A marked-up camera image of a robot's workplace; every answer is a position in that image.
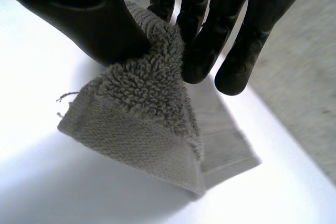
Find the gray carpet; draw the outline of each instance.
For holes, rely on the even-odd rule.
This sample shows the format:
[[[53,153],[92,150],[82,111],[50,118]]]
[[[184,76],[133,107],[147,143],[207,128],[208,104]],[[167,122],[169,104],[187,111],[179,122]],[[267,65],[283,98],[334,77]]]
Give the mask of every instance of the gray carpet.
[[[297,0],[250,84],[336,182],[336,0]]]

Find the terry cloth towel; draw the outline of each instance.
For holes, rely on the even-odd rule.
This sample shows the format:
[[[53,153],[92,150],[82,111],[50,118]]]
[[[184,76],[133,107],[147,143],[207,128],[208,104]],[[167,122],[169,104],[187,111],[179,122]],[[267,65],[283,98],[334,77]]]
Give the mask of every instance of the terry cloth towel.
[[[229,153],[234,148],[223,146],[205,148],[204,156],[206,139],[200,138],[180,73],[179,29],[135,4],[127,6],[150,40],[150,52],[111,65],[85,85],[58,129],[104,156],[198,195],[256,166],[246,145],[235,158]]]

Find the black glove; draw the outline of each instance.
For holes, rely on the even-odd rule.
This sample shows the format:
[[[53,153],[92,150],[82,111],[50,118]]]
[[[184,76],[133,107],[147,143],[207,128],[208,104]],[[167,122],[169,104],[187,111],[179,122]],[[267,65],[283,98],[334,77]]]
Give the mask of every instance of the black glove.
[[[175,0],[151,0],[148,7],[169,21]],[[211,0],[203,28],[208,0],[182,0],[177,24],[186,43],[182,74],[184,81],[205,79],[227,41],[246,0]],[[249,0],[247,13],[236,41],[216,75],[217,89],[228,95],[241,93],[274,24],[295,0]]]
[[[150,43],[123,0],[18,0],[104,66],[142,57]]]

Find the gloved hand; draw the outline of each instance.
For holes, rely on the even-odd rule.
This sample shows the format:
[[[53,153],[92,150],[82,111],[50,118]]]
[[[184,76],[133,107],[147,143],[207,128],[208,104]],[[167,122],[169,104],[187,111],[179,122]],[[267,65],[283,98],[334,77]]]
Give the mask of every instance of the gloved hand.
[[[205,79],[222,51],[246,0],[182,0],[177,24],[186,43],[182,75],[188,83]],[[227,95],[241,93],[275,23],[295,0],[249,0],[236,41],[219,69],[215,85]],[[150,9],[169,21],[175,0],[150,0]]]
[[[142,57],[150,42],[123,0],[18,0],[104,66]]]

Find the white surface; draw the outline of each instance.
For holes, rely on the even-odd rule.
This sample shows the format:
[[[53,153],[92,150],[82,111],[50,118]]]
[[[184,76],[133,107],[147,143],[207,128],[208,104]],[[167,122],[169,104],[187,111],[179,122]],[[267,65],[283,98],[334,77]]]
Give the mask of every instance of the white surface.
[[[57,132],[102,69],[14,0],[0,0],[0,223],[336,223],[336,191],[248,88],[223,97],[262,164],[197,202]]]

